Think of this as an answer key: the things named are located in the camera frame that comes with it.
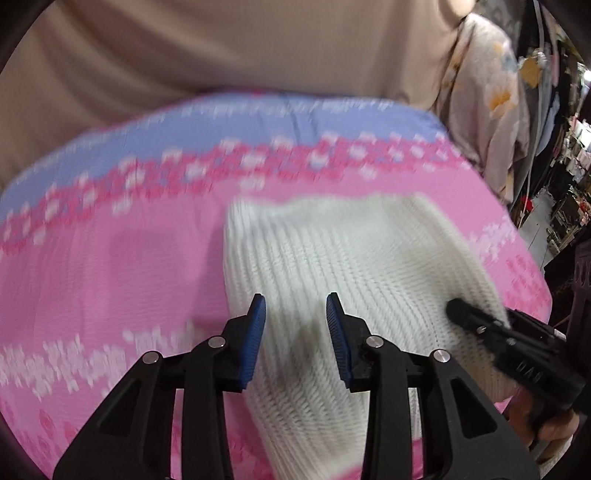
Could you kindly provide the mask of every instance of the beige curtain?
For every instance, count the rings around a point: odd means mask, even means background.
[[[218,87],[430,109],[474,0],[57,0],[0,74],[0,187],[79,133]]]

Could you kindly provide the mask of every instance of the hand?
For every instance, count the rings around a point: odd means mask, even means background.
[[[535,433],[530,424],[530,413],[534,406],[534,397],[525,388],[517,392],[505,410],[505,417],[513,427],[518,437],[527,447],[534,441]],[[548,448],[539,458],[544,461],[556,455],[579,428],[579,416],[569,410],[549,419],[538,433],[540,440],[550,442]]]

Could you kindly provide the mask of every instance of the white knit sweater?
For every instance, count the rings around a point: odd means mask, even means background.
[[[489,354],[445,315],[461,297],[506,322],[485,270],[425,197],[239,201],[228,212],[224,272],[232,315],[255,293],[267,299],[246,395],[278,480],[336,479],[362,463],[368,396],[339,379],[325,316],[332,291],[372,333],[422,355],[447,349],[493,401],[512,393]]]

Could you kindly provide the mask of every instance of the bed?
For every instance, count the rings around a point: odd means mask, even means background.
[[[551,298],[506,209],[439,120],[389,100],[221,93],[82,135],[0,199],[0,411],[49,477],[124,372],[185,352],[229,318],[223,222],[233,199],[422,193],[507,307]],[[226,398],[237,480],[271,480],[240,396]],[[173,426],[179,478],[180,423]]]

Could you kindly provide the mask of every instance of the floor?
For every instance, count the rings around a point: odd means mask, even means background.
[[[550,226],[550,211],[554,199],[545,191],[532,200],[534,210],[519,229],[521,238],[528,245],[531,256],[540,266],[540,271],[554,257],[548,249],[546,229]]]

